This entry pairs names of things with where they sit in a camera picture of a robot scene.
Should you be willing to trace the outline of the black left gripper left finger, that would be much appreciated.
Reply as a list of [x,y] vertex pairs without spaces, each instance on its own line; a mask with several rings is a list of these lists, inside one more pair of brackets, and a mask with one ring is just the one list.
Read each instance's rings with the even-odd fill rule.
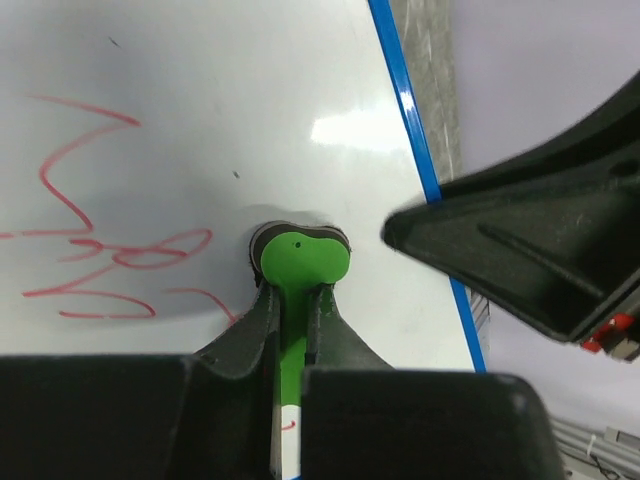
[[280,301],[192,354],[1,360],[5,479],[276,479]]

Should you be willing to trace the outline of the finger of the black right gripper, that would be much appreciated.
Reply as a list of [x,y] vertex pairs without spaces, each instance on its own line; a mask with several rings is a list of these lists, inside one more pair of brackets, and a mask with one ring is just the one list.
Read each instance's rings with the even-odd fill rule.
[[546,143],[392,214],[391,248],[560,342],[639,311],[639,82]]

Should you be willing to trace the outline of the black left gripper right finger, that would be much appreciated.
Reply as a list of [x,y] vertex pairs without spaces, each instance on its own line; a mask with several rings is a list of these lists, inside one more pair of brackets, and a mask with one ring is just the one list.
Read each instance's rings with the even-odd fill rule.
[[505,374],[398,370],[313,290],[302,380],[304,479],[560,479],[545,407]]

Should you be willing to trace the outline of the green black whiteboard eraser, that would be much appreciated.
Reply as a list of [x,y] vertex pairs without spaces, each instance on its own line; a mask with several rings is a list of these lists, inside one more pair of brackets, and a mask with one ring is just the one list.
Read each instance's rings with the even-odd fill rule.
[[302,373],[311,291],[344,278],[351,248],[337,227],[279,220],[267,222],[255,231],[249,256],[256,278],[274,286],[279,294],[281,477],[298,479]]

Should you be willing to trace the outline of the blue framed whiteboard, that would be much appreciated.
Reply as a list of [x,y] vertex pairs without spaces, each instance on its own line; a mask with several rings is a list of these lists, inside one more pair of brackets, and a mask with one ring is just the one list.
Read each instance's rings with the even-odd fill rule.
[[388,248],[439,189],[385,1],[5,1],[1,360],[192,354],[252,306],[252,234],[331,225],[388,365],[481,371],[459,285]]

